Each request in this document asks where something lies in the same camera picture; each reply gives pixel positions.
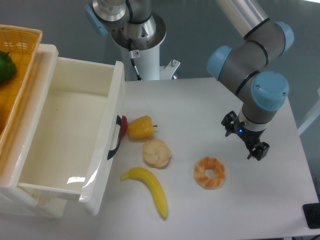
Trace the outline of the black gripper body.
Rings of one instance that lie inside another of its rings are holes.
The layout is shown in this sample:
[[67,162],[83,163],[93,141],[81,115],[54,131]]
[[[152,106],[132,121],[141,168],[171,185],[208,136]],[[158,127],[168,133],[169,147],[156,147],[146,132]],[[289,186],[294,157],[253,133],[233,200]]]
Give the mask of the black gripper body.
[[240,121],[235,113],[232,114],[231,118],[231,132],[233,134],[237,134],[240,137],[240,139],[244,142],[246,148],[249,151],[253,151],[258,146],[262,145],[262,142],[260,141],[260,136],[262,135],[263,130],[252,131],[245,128],[245,123],[243,121]]

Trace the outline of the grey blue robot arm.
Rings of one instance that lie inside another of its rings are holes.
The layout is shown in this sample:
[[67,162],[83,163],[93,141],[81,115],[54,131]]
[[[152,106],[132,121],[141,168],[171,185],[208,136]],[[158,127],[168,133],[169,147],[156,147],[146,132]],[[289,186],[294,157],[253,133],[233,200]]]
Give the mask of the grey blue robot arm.
[[[210,75],[243,103],[239,113],[229,112],[221,123],[227,135],[242,139],[250,158],[261,160],[270,147],[260,137],[289,93],[284,76],[261,68],[292,46],[294,33],[282,21],[271,22],[256,1],[220,0],[218,5],[245,41],[237,49],[219,47],[207,62]],[[95,31],[111,34],[120,48],[127,81],[173,78],[179,63],[160,66],[167,30],[149,0],[93,0],[84,11]]]

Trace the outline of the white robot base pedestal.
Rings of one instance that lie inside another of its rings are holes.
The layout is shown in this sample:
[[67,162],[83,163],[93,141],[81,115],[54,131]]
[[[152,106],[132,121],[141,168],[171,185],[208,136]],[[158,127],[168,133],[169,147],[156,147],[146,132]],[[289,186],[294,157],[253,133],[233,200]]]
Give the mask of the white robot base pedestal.
[[160,65],[160,46],[167,29],[164,20],[152,13],[143,23],[126,22],[111,32],[121,52],[126,81],[152,81],[176,79],[181,62],[172,59]]

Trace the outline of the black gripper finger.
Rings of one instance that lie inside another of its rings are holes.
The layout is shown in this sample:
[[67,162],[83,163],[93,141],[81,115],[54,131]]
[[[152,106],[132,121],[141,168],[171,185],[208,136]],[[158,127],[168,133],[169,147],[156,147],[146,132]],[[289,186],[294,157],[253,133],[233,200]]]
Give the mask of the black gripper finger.
[[261,141],[256,144],[247,143],[246,147],[249,150],[247,159],[249,160],[250,158],[254,158],[257,161],[263,159],[270,149],[270,145],[268,143]]
[[233,110],[230,111],[228,114],[226,114],[222,119],[221,125],[224,126],[226,137],[236,133],[236,130],[235,130],[236,121],[237,121],[237,115]]

